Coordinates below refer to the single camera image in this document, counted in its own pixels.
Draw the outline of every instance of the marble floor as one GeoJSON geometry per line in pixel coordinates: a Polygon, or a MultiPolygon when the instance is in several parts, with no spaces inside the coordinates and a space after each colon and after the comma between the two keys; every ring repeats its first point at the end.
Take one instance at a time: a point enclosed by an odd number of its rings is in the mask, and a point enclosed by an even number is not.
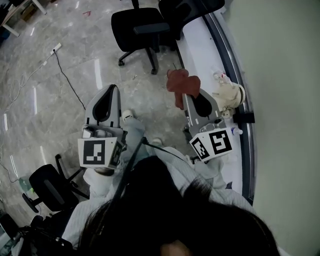
{"type": "MultiPolygon", "coordinates": [[[[158,4],[158,0],[139,2],[140,7],[158,4]]],[[[116,84],[122,110],[134,110],[146,125],[147,138],[160,137],[165,145],[190,152],[181,132],[184,113],[175,107],[174,95],[166,91],[167,70],[180,67],[177,53],[161,49],[157,75],[150,74],[143,50],[128,57],[125,66],[118,66],[123,52],[114,39],[111,16],[131,9],[130,0],[57,0],[45,8],[46,15],[38,10],[28,22],[14,24],[20,36],[11,35],[0,47],[1,163],[9,169],[11,180],[28,176],[44,164],[56,166],[56,154],[61,154],[67,175],[79,168],[77,139],[82,134],[84,110],[60,73],[55,56],[22,88],[4,124],[10,88],[13,98],[18,92],[14,79],[33,72],[58,43],[62,44],[57,52],[61,67],[84,105],[100,88],[116,84]]],[[[81,176],[76,182],[88,192],[81,176]]],[[[24,202],[19,183],[10,183],[2,167],[0,197],[19,226],[30,224],[35,213],[24,202]]],[[[50,213],[43,203],[40,207],[42,216],[50,213]]]]}

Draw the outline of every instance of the brown towel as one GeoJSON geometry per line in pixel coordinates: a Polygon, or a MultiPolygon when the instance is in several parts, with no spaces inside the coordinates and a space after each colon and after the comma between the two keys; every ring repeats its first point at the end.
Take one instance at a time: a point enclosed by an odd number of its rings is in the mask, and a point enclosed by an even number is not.
{"type": "Polygon", "coordinates": [[[189,76],[189,72],[186,69],[168,70],[166,75],[168,77],[166,89],[169,92],[174,92],[175,106],[183,110],[182,94],[192,95],[197,98],[200,92],[200,79],[196,75],[189,76]]]}

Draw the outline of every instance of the person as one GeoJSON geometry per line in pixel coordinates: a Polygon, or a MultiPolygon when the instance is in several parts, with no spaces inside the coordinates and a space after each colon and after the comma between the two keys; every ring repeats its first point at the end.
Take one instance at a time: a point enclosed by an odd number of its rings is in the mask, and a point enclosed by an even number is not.
{"type": "Polygon", "coordinates": [[[251,205],[226,189],[219,158],[193,164],[172,147],[163,148],[168,153],[142,144],[122,197],[109,208],[145,132],[132,111],[122,118],[128,133],[119,168],[108,177],[107,190],[84,175],[90,200],[77,205],[62,236],[80,255],[279,255],[271,231],[251,205]]]}

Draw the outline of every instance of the wall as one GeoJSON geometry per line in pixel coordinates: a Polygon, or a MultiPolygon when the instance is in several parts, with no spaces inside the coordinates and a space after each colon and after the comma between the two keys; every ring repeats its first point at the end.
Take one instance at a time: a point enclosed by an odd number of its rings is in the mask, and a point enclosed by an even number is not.
{"type": "Polygon", "coordinates": [[[256,120],[254,208],[292,256],[320,249],[320,1],[234,0],[224,15],[256,120]]]}

